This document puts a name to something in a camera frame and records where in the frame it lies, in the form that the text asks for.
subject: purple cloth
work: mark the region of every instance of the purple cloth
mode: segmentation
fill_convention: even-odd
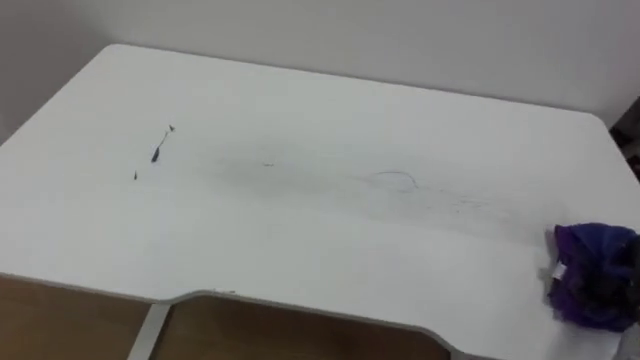
[[[626,252],[638,235],[605,224],[556,226],[558,261],[566,266],[554,280],[549,299],[563,319],[580,326],[621,332],[635,321],[625,302],[634,274]]]

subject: metal desk leg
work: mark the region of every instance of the metal desk leg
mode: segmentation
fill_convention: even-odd
[[[171,305],[151,305],[127,360],[148,360],[153,353]]]

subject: wooden floor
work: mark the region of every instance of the wooden floor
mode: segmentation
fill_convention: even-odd
[[[148,305],[0,278],[0,359],[125,360]],[[446,360],[426,335],[238,301],[174,307],[156,360]]]

